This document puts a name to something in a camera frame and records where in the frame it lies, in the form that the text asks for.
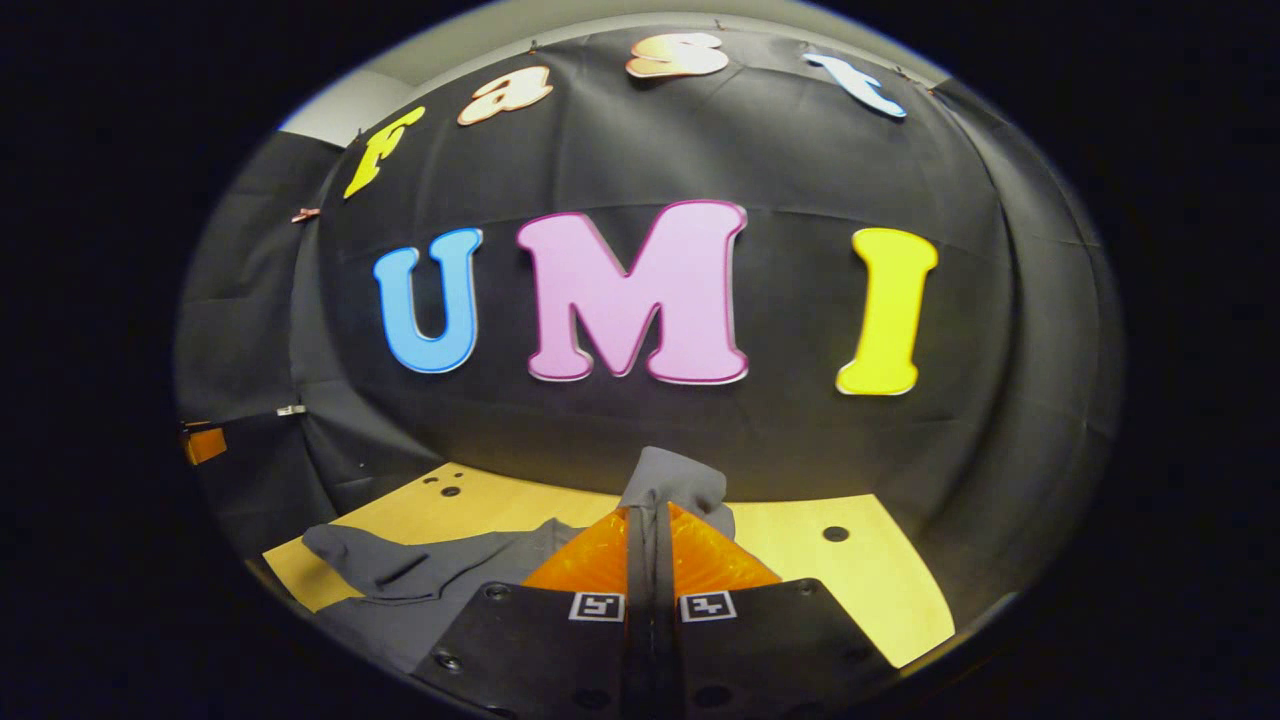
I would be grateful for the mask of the grey polo shirt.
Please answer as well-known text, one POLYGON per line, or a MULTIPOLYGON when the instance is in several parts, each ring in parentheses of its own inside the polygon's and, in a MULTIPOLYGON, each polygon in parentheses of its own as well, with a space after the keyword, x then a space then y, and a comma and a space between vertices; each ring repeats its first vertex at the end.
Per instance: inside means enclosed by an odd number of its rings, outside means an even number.
POLYGON ((364 652, 411 673, 486 583, 625 593, 631 509, 684 510, 732 539, 726 491, 724 473, 646 447, 618 507, 586 528, 550 518, 532 530, 399 544, 353 527, 311 527, 303 546, 357 591, 321 609, 319 620, 364 652))

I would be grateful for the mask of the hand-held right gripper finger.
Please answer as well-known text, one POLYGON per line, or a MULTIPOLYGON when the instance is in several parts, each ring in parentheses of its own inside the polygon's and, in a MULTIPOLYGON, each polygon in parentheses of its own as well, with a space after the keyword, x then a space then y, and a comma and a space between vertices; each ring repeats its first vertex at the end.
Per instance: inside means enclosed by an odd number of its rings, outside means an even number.
POLYGON ((899 670, 815 578, 681 592, 692 537, 650 523, 650 720, 850 720, 899 670))
POLYGON ((653 720, 653 601, 643 559, 627 593, 481 585, 412 673, 483 720, 653 720))

